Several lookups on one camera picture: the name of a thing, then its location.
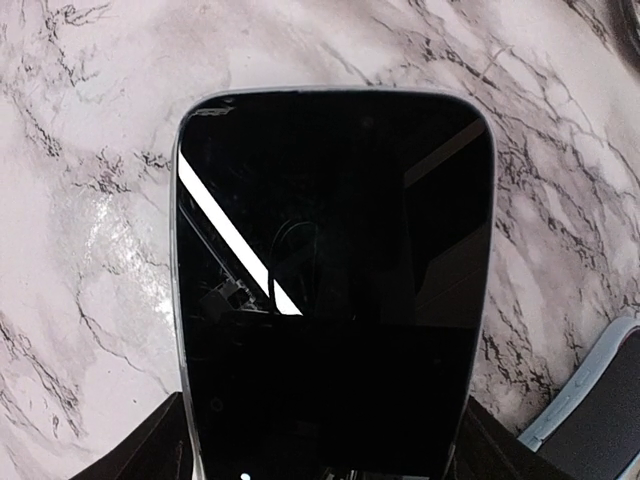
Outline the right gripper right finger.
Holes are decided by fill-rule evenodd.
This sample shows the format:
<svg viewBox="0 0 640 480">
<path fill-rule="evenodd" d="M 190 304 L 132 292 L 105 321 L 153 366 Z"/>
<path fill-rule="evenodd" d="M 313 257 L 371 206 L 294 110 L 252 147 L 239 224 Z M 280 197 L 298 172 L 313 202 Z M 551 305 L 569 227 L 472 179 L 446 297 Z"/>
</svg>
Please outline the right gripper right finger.
<svg viewBox="0 0 640 480">
<path fill-rule="evenodd" d="M 475 399 L 469 399 L 449 467 L 453 480 L 570 479 L 525 447 Z"/>
</svg>

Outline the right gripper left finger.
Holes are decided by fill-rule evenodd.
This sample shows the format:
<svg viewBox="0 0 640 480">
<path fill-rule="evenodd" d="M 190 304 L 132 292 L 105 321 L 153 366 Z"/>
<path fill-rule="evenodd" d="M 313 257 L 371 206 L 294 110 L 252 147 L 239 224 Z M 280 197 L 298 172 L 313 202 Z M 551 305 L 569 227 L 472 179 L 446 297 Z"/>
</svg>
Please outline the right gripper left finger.
<svg viewBox="0 0 640 480">
<path fill-rule="evenodd" d="M 113 450 L 73 480 L 188 480 L 193 452 L 183 395 L 174 392 Z"/>
</svg>

